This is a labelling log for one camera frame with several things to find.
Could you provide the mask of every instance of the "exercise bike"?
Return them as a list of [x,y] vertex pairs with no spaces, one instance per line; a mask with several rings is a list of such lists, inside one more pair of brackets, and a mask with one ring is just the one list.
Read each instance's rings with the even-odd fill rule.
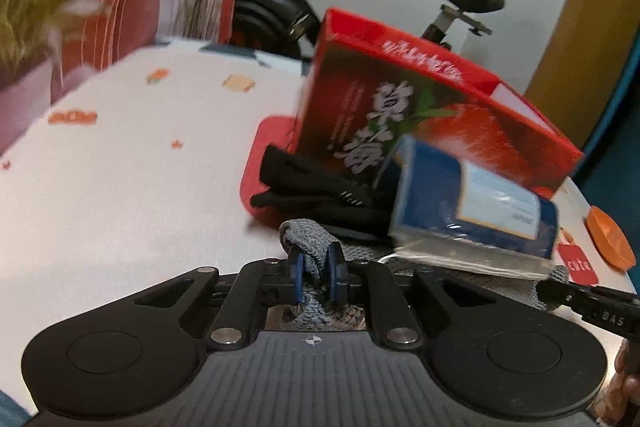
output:
[[[442,5],[440,14],[422,38],[441,44],[456,19],[471,26],[476,35],[491,34],[491,30],[467,13],[488,13],[501,10],[504,0],[449,0],[454,6]],[[316,44],[320,32],[319,17],[307,0],[236,0],[230,44],[266,52],[301,58],[299,40],[305,36]]]

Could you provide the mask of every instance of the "black cloth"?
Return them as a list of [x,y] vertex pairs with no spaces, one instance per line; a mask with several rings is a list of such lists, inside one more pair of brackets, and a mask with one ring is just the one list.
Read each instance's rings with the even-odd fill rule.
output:
[[273,145],[262,157],[260,181],[270,190],[252,196],[251,204],[257,208],[272,206],[289,219],[305,217],[386,236],[394,194],[377,192]]

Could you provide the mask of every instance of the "orange lid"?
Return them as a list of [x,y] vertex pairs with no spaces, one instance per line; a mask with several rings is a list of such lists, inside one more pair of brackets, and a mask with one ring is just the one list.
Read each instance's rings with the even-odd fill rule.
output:
[[625,234],[607,214],[592,206],[586,220],[593,244],[600,255],[611,266],[626,271],[636,265],[636,256],[631,250]]

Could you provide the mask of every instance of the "white label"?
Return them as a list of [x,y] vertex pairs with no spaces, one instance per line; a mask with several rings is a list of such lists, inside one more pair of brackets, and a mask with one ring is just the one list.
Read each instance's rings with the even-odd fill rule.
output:
[[540,118],[536,112],[530,108],[526,103],[519,99],[511,89],[502,84],[498,84],[491,94],[491,98],[496,102],[501,103],[504,107],[513,109],[515,112],[523,115],[527,120],[537,123],[540,127],[544,127],[546,130],[554,132],[549,125]]
[[385,41],[384,44],[382,44],[382,51],[388,55],[398,56],[409,64],[426,66],[429,71],[440,73],[445,78],[459,84],[463,84],[465,81],[462,77],[462,71],[460,71],[453,62],[438,58],[438,55],[422,53],[419,48],[411,46],[407,41]]
[[535,239],[540,225],[540,200],[515,183],[460,161],[457,218],[476,225]]

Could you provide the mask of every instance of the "red box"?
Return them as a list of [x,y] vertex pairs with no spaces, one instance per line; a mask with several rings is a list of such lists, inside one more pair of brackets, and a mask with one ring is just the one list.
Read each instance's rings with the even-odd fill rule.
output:
[[497,75],[433,42],[327,10],[296,152],[370,183],[406,132],[547,198],[582,156]]

